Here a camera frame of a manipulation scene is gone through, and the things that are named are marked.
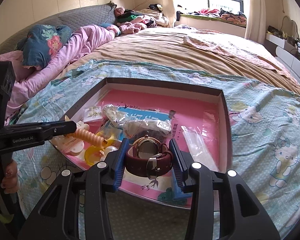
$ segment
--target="wristwatch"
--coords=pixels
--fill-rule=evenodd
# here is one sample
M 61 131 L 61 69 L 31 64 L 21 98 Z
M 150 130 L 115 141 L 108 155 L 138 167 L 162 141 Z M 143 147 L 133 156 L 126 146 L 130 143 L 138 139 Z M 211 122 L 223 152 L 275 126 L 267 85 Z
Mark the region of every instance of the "wristwatch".
M 136 140 L 125 156 L 128 172 L 149 179 L 168 173 L 172 164 L 173 155 L 167 145 L 147 135 Z

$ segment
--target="watch strap buckle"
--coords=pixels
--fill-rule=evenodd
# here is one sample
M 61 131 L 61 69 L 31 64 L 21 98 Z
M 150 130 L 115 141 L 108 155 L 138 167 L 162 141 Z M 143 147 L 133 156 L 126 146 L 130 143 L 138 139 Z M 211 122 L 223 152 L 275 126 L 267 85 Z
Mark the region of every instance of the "watch strap buckle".
M 160 168 L 157 167 L 157 158 L 159 158 L 161 156 L 162 156 L 162 153 L 158 153 L 148 159 L 147 167 L 146 167 L 146 173 L 147 173 L 148 179 L 156 179 L 158 177 L 157 173 L 160 170 Z

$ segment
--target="gray quilted headboard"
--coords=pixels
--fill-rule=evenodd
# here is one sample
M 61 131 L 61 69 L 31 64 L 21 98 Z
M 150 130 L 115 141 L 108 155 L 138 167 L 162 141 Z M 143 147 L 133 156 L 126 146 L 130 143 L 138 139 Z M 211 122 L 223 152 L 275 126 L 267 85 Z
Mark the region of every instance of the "gray quilted headboard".
M 22 38 L 26 37 L 30 28 L 36 24 L 46 24 L 53 26 L 67 25 L 72 29 L 72 32 L 75 32 L 80 26 L 87 26 L 90 24 L 113 24 L 115 22 L 114 9 L 116 7 L 117 5 L 110 1 L 110 3 L 107 4 L 72 9 L 49 16 L 29 25 L 28 27 L 22 29 L 21 31 L 18 31 L 17 33 L 6 39 L 3 43 L 0 44 L 0 54 L 13 51 L 16 44 Z

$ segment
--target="watch face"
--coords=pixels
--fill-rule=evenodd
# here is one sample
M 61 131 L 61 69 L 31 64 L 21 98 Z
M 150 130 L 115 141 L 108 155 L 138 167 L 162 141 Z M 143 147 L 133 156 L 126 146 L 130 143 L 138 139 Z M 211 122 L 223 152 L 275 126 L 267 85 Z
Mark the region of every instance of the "watch face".
M 158 145 L 150 139 L 146 139 L 138 147 L 138 155 L 141 159 L 149 159 L 158 153 Z

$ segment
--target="fingernail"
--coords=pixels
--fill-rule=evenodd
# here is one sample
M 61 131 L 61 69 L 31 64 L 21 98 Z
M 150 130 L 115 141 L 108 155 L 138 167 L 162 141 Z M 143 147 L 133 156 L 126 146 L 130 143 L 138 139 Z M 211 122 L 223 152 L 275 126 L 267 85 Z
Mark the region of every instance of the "fingernail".
M 11 170 L 8 170 L 8 171 L 6 172 L 6 177 L 7 177 L 7 178 L 10 178 L 11 175 L 12 175 L 12 171 L 11 171 Z

